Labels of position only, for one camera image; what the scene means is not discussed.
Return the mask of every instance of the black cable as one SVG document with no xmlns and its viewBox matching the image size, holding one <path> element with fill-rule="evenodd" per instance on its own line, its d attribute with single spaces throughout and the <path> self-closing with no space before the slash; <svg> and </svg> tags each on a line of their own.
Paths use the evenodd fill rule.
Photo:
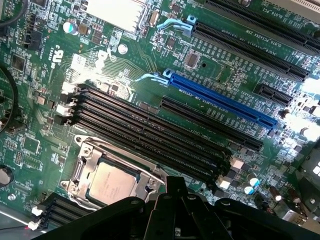
<svg viewBox="0 0 320 240">
<path fill-rule="evenodd" d="M 9 115 L 6 123 L 4 124 L 4 126 L 0 129 L 0 134 L 1 134 L 1 133 L 3 133 L 4 130 L 7 129 L 9 124 L 16 117 L 16 113 L 17 113 L 18 107 L 19 107 L 19 92 L 18 92 L 18 87 L 17 87 L 16 81 L 12 77 L 12 75 L 8 71 L 8 69 L 5 66 L 0 65 L 0 70 L 3 72 L 3 74 L 6 77 L 6 79 L 8 80 L 8 82 L 9 82 L 9 84 L 11 86 L 11 92 L 12 92 L 12 107 L 11 107 L 10 115 Z"/>
<path fill-rule="evenodd" d="M 15 23 L 23 16 L 23 14 L 27 12 L 27 10 L 28 10 L 28 0 L 23 0 L 23 5 L 19 13 L 13 18 L 8 19 L 7 21 L 0 22 L 0 28 L 4 28 L 6 26 L 9 26 L 10 24 Z"/>
<path fill-rule="evenodd" d="M 0 231 L 4 231 L 4 230 L 10 230 L 10 229 L 20 229 L 20 228 L 26 228 L 28 226 L 23 225 L 23 226 L 11 226 L 11 227 L 5 227 L 5 228 L 0 228 Z"/>
</svg>

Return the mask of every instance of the blue pcie slot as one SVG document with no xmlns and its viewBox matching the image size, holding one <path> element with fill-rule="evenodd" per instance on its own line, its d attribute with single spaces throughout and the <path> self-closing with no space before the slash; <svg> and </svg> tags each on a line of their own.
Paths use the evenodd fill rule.
<svg viewBox="0 0 320 240">
<path fill-rule="evenodd" d="M 217 93 L 211 89 L 206 88 L 196 82 L 186 79 L 183 76 L 179 76 L 173 73 L 170 77 L 169 85 L 183 90 L 188 94 L 193 95 L 203 101 L 207 101 L 213 105 L 216 105 L 222 109 L 236 114 L 238 117 L 244 118 L 251 122 L 254 122 L 266 129 L 272 130 L 278 124 L 278 121 L 268 115 L 252 109 L 242 103 L 239 103 L 231 98 L 228 98 L 220 93 Z"/>
</svg>

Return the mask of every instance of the electrolytic capacitor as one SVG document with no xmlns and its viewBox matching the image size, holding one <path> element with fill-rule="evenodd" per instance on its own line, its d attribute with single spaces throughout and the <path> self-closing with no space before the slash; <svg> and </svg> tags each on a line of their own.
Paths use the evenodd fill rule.
<svg viewBox="0 0 320 240">
<path fill-rule="evenodd" d="M 244 193 L 247 195 L 252 195 L 255 191 L 248 181 L 243 182 L 242 187 L 243 187 Z"/>
<path fill-rule="evenodd" d="M 256 174 L 254 174 L 254 173 L 250 173 L 250 174 L 248 174 L 247 176 L 246 176 L 246 179 L 248 180 L 248 182 L 250 183 L 250 185 L 252 186 L 252 187 L 257 187 L 257 186 L 259 186 L 259 184 L 260 184 L 260 181 L 259 181 L 259 179 L 257 178 L 257 175 Z"/>
<path fill-rule="evenodd" d="M 271 193 L 275 201 L 279 202 L 282 200 L 282 196 L 280 195 L 280 192 L 278 191 L 278 189 L 276 189 L 275 186 L 269 187 L 269 192 Z"/>
<path fill-rule="evenodd" d="M 293 188 L 289 188 L 287 193 L 290 196 L 292 202 L 294 202 L 295 204 L 301 203 L 301 199 L 296 190 L 294 190 Z"/>
<path fill-rule="evenodd" d="M 76 23 L 66 21 L 63 24 L 63 31 L 66 34 L 78 35 L 79 33 L 78 30 L 79 30 L 79 27 Z"/>
</svg>

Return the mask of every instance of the white sticker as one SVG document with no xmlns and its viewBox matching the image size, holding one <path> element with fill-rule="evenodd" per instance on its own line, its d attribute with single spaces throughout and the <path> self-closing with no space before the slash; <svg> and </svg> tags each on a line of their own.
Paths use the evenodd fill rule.
<svg viewBox="0 0 320 240">
<path fill-rule="evenodd" d="M 71 69 L 78 72 L 83 72 L 85 70 L 87 59 L 79 54 L 74 54 L 71 63 Z"/>
</svg>

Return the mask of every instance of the motherboard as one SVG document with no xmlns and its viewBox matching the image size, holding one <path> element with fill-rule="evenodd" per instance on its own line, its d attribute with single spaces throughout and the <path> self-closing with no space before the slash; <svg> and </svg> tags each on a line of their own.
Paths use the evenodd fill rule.
<svg viewBox="0 0 320 240">
<path fill-rule="evenodd" d="M 291 209 L 306 179 L 320 186 L 320 26 L 314 8 L 276 2 L 30 0 L 0 23 L 0 64 L 18 88 L 0 204 L 30 216 L 55 194 L 95 211 L 183 176 L 212 204 L 284 218 L 280 200 Z M 2 21 L 24 4 L 0 0 Z M 0 126 L 13 101 L 3 73 Z"/>
</svg>

